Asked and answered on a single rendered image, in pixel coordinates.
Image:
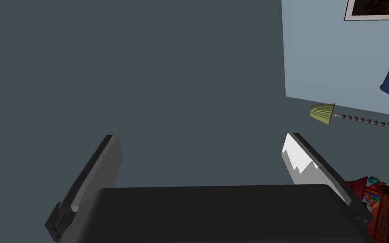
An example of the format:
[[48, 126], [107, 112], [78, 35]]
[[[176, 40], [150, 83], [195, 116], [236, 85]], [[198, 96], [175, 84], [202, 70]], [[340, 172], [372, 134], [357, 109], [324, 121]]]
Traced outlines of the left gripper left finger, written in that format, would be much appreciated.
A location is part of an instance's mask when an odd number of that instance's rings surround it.
[[61, 241], [76, 212], [94, 193], [114, 187], [122, 163], [122, 148], [117, 135], [106, 135], [86, 166], [77, 176], [62, 202], [55, 205], [45, 228], [55, 242]]

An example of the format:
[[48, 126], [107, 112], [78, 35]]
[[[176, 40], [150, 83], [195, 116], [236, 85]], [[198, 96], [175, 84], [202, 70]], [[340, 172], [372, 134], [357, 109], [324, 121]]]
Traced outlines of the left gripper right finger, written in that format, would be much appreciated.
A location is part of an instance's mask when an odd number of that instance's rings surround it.
[[373, 215], [362, 203], [362, 196], [357, 195], [301, 134], [287, 133], [281, 156], [294, 184], [327, 185], [350, 207], [363, 227], [373, 220]]

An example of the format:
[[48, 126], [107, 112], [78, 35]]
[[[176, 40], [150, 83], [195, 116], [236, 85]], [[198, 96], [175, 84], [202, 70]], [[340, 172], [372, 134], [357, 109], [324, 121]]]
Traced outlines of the floor lamp with green shade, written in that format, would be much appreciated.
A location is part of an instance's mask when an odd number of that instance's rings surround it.
[[337, 117], [349, 121], [357, 121], [361, 123], [367, 123], [367, 124], [389, 128], [389, 123], [379, 122], [377, 120], [359, 118], [356, 116], [350, 116], [345, 114], [341, 114], [341, 115], [336, 114], [334, 113], [334, 108], [335, 108], [334, 103], [312, 105], [310, 108], [310, 117], [326, 125], [330, 124], [332, 117]]

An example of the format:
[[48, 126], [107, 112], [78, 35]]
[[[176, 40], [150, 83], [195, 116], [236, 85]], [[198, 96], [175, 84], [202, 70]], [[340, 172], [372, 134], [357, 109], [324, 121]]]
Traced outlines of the framed dark picture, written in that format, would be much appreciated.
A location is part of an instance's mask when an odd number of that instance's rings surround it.
[[347, 0], [345, 21], [389, 21], [389, 0]]

